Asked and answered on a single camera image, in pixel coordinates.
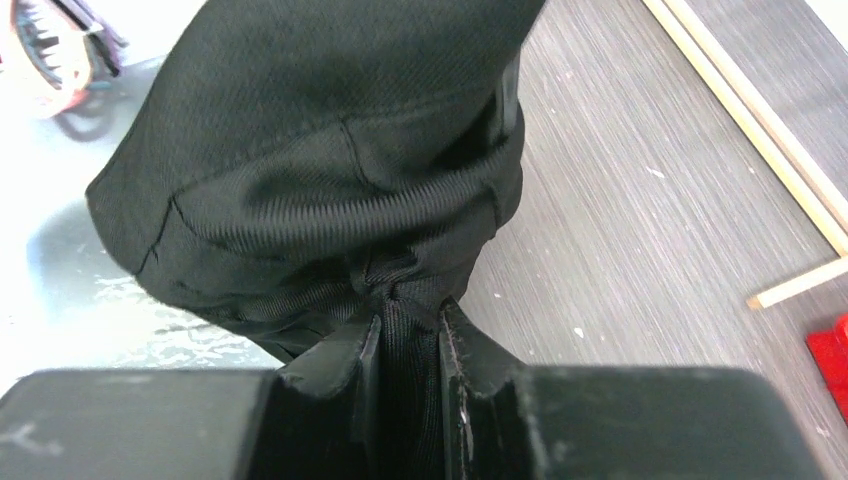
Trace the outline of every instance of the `black cloth bag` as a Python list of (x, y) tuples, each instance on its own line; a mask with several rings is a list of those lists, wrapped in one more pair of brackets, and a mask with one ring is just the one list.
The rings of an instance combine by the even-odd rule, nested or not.
[(104, 247), (283, 360), (372, 309), (383, 473), (438, 478), (440, 308), (518, 206), (543, 3), (210, 0), (87, 189)]

